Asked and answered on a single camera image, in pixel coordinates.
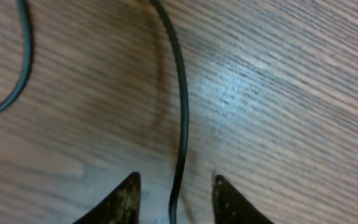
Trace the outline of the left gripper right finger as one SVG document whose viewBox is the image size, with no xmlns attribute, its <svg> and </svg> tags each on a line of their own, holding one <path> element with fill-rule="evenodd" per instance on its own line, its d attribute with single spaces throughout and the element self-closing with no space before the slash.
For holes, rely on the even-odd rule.
<svg viewBox="0 0 358 224">
<path fill-rule="evenodd" d="M 273 224 L 221 174 L 214 176 L 212 201 L 215 224 Z"/>
</svg>

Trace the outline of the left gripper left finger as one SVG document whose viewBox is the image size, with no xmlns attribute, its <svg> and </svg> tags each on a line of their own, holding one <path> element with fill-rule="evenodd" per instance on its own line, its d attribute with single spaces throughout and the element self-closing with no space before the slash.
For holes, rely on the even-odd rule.
<svg viewBox="0 0 358 224">
<path fill-rule="evenodd" d="M 141 176 L 132 172 L 97 206 L 74 224 L 138 224 Z"/>
</svg>

